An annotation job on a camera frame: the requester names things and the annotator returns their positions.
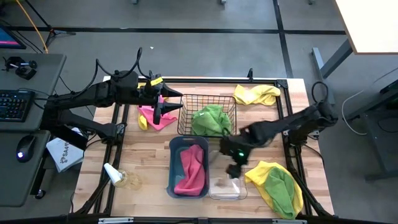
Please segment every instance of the blue tray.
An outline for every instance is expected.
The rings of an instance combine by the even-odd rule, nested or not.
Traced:
[[[174,193],[174,187],[185,178],[182,168],[180,153],[190,146],[197,144],[203,149],[203,168],[205,169],[206,182],[199,196],[178,195]],[[199,136],[179,136],[170,141],[170,170],[169,186],[167,193],[173,198],[202,198],[209,191],[209,163],[208,163],[208,141]]]

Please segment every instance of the metal table leg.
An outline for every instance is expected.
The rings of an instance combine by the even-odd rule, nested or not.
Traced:
[[[351,44],[348,39],[338,48],[338,50],[331,56],[331,58],[323,63],[321,53],[318,47],[312,48],[312,56],[317,67],[318,75],[321,81],[325,82],[329,86],[329,102],[331,105],[335,104],[335,97],[331,90],[331,86],[327,82],[329,75],[353,52]]]

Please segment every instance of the wire basket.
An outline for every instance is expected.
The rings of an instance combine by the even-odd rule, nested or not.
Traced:
[[[180,135],[194,136],[192,134],[193,113],[202,110],[208,105],[221,105],[223,112],[228,115],[231,121],[231,134],[236,134],[236,102],[231,96],[210,96],[210,95],[183,95],[181,97],[182,108],[178,116],[177,132]]]

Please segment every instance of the desk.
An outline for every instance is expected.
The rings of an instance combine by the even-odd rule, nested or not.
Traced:
[[[329,75],[352,53],[398,54],[398,1],[396,0],[335,0],[348,39],[323,63],[317,47],[312,55],[321,80]],[[329,102],[335,99],[329,87]]]
[[[290,79],[289,94],[294,112],[308,106],[308,98],[302,79]],[[174,90],[185,94],[228,95],[231,96],[236,84],[217,83],[168,83]],[[170,98],[170,102],[179,102],[179,98]],[[171,112],[178,117],[178,110]],[[94,120],[109,123],[113,115],[113,107],[98,108]],[[278,118],[276,106],[238,105],[238,128],[252,122]],[[248,196],[244,200],[225,201],[213,200],[209,196],[197,200],[181,200],[167,195],[166,187],[169,176],[169,142],[177,134],[177,122],[156,132],[150,128],[141,131],[137,123],[137,109],[130,106],[127,119],[128,126],[124,137],[120,169],[134,172],[142,178],[143,185],[139,190],[117,188],[114,194],[112,216],[132,217],[224,217],[224,218],[275,218],[277,215],[260,197],[257,189],[248,184]],[[255,149],[249,158],[248,169],[259,161],[278,162],[285,166],[284,150],[280,134],[272,144],[264,149]],[[308,145],[319,150],[316,141],[310,139]],[[79,209],[90,197],[98,185],[106,146],[94,144],[85,151],[73,203]],[[302,159],[307,184],[317,200],[324,208],[333,213],[328,184],[322,160],[314,152],[303,148]],[[105,188],[102,208],[108,198]]]
[[[54,54],[20,54],[2,53],[0,57],[22,57],[25,61],[35,60],[38,64],[37,73],[30,80],[25,80],[15,74],[15,69],[9,72],[0,71],[0,89],[16,90],[18,88],[31,88],[52,94],[61,74],[66,56]],[[37,97],[47,97],[38,93]],[[43,106],[45,101],[38,101]],[[0,123],[0,206],[20,207],[32,188],[36,179],[41,182],[44,174],[39,169],[42,165],[42,157],[45,145],[50,138],[48,131],[36,131],[42,120],[43,110],[32,104],[27,119],[24,123],[1,122]],[[34,155],[30,161],[20,163],[16,159],[16,148],[19,140],[32,133],[36,136]],[[39,184],[33,185],[33,191]]]

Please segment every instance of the clear plastic container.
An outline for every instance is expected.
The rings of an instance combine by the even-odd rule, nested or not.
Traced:
[[[248,195],[244,183],[244,170],[240,178],[231,179],[225,172],[228,164],[234,164],[230,156],[219,152],[219,139],[209,139],[209,196],[215,200],[242,200]]]

